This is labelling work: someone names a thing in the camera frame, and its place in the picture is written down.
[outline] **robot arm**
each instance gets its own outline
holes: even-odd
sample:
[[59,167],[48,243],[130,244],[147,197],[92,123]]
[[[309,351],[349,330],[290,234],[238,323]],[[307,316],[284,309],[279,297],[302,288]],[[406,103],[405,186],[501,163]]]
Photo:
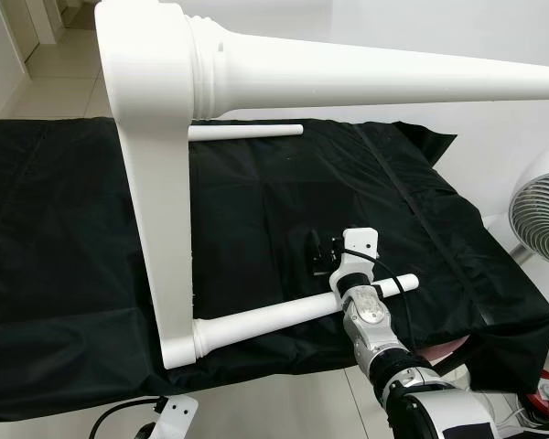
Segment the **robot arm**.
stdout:
[[[348,229],[344,248],[375,257],[377,238],[374,229]],[[490,415],[471,393],[442,380],[426,359],[399,341],[382,302],[382,283],[373,282],[373,265],[344,253],[330,285],[340,297],[358,365],[388,414],[394,437],[499,439]]]

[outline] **black strap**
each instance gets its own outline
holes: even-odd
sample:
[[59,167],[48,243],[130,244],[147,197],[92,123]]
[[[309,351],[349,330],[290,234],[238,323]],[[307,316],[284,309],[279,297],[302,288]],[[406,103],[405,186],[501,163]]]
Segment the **black strap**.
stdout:
[[482,319],[484,322],[488,325],[490,323],[490,318],[488,316],[485,316],[482,310],[479,307],[478,301],[476,300],[476,291],[474,290],[474,287],[469,282],[468,278],[462,271],[462,269],[459,267],[459,265],[456,263],[454,258],[451,256],[451,254],[447,251],[446,245],[439,239],[435,231],[431,228],[429,225],[429,222],[423,215],[423,212],[421,209],[417,206],[417,204],[414,202],[413,198],[409,195],[407,192],[403,182],[399,179],[399,177],[393,172],[391,167],[389,166],[388,162],[384,159],[384,156],[382,155],[381,151],[374,146],[374,144],[371,142],[371,140],[368,138],[368,136],[361,130],[361,128],[358,125],[352,125],[354,127],[354,130],[356,133],[360,136],[362,139],[362,142],[372,152],[372,155],[374,155],[374,158],[381,166],[384,173],[390,178],[391,182],[393,183],[394,187],[399,191],[401,194],[401,197],[403,197],[406,204],[409,206],[411,211],[414,213],[414,215],[419,220],[419,223],[431,239],[431,241],[436,246],[437,250],[441,253],[443,258],[446,260],[447,265],[449,265],[449,268],[453,272],[453,274],[457,277],[457,279],[461,282],[464,289],[470,294],[472,298],[472,302],[477,307]]

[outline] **floor tile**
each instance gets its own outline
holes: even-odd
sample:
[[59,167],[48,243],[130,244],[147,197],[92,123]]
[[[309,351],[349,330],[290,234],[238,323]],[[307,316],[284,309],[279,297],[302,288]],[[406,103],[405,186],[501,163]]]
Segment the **floor tile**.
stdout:
[[386,412],[376,401],[370,382],[364,377],[358,366],[345,369],[354,400],[368,437],[371,439],[393,439],[393,431],[386,421]]
[[108,92],[106,91],[106,85],[103,79],[95,81],[88,108],[85,111],[85,117],[99,116],[113,117],[112,110],[110,110],[110,103],[108,102]]
[[191,396],[199,408],[188,439],[366,438],[343,370],[274,375]]
[[95,78],[100,51],[94,31],[66,29],[58,44],[41,44],[27,61],[31,78]]
[[18,101],[16,118],[82,117],[95,80],[36,78]]

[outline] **white cylindrical bar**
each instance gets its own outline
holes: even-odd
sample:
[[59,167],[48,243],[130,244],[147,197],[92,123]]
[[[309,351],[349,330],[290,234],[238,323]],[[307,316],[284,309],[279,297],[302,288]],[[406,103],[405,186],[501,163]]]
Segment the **white cylindrical bar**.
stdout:
[[211,320],[194,319],[193,341],[196,356],[201,358],[215,348],[326,316],[339,310],[340,304],[336,295],[324,293],[231,316]]
[[[419,279],[414,274],[403,274],[401,276],[396,276],[396,278],[405,291],[414,290],[419,286]],[[396,286],[393,279],[382,279],[380,281],[372,282],[372,285],[379,286],[384,297],[399,294],[399,287]]]
[[549,99],[549,67],[229,32],[188,19],[194,117],[241,108]]
[[278,125],[191,125],[188,130],[190,142],[204,140],[247,139],[253,137],[275,137],[278,135],[299,135],[301,124]]

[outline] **white fan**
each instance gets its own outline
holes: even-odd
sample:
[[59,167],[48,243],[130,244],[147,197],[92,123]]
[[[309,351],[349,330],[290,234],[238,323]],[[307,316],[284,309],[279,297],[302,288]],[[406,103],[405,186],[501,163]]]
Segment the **white fan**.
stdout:
[[511,254],[517,263],[533,252],[549,262],[549,149],[526,169],[516,188],[509,219],[522,245]]

